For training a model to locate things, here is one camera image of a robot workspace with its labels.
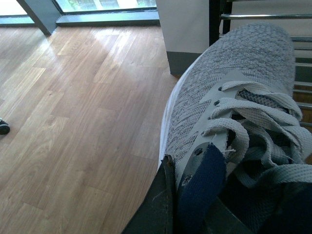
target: metal bar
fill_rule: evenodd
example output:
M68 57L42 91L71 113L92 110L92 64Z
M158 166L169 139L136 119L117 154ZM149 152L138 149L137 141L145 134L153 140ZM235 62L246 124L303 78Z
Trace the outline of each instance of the metal bar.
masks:
M312 87L312 83L309 83L309 82L300 82L300 81L295 81L294 82L295 85L298 85L298 86L307 86L307 87Z
M292 37L293 42L312 42L312 38L308 37Z
M312 50L312 47L295 47L294 50L310 51L310 50Z
M232 15L222 14L222 20L282 20L282 19L312 19L312 14L270 14L270 15Z
M297 67L312 67L311 63L296 63Z
M303 103L303 102L297 102L297 105L301 109L307 109L307 110L312 110L312 104L309 103Z
M302 94L312 94L312 91L309 90L301 90L301 89L294 89L294 93L302 93Z
M225 6L224 6L224 14L231 14L232 13L232 7L233 7L232 2L226 2ZM223 34L228 33L230 31L230 27L231 27L231 21L230 20L224 20L222 33Z
M307 123L307 122L300 122L301 126L305 126L305 127L312 127L312 123Z
M219 40L220 0L209 0L209 46Z

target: shoelace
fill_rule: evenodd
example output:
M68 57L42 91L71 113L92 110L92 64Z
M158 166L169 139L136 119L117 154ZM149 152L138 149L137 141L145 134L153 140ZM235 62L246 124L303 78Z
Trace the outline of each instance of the shoelace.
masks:
M268 98L275 102L273 108L259 101L255 102L237 98L221 98L215 103L217 106L211 114L211 122L202 133L207 136L224 129L235 132L235 139L230 148L235 152L228 152L228 162L238 164L234 173L246 187L254 187L260 184L278 184L288 182L312 183L312 166L304 164L304 160L312 153L312 135L305 128L300 127L301 111L295 101L283 93L272 93L263 84L255 81L229 81L219 88L225 91L237 86L257 95L258 99ZM244 117L243 120L230 118L218 118L224 112L233 110ZM282 133L290 142L290 147L276 145L268 133L273 131ZM257 136L263 139L266 149L263 147L249 147L249 136ZM242 161L261 160L266 169L256 178L251 178L240 164Z

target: window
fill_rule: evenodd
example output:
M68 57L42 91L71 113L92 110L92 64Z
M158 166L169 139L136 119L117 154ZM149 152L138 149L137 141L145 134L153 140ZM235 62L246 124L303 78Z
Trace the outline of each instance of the window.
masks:
M0 4L0 16L27 15L16 0L1 0Z
M156 7L155 0L56 0L63 12Z

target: sneaker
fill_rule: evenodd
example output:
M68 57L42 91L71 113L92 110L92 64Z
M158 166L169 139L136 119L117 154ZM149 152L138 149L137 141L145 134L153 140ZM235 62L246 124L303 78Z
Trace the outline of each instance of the sneaker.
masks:
M289 35L253 23L218 40L180 78L159 156L173 158L180 233L198 233L217 197L257 233L308 189L312 135L299 125L294 75Z

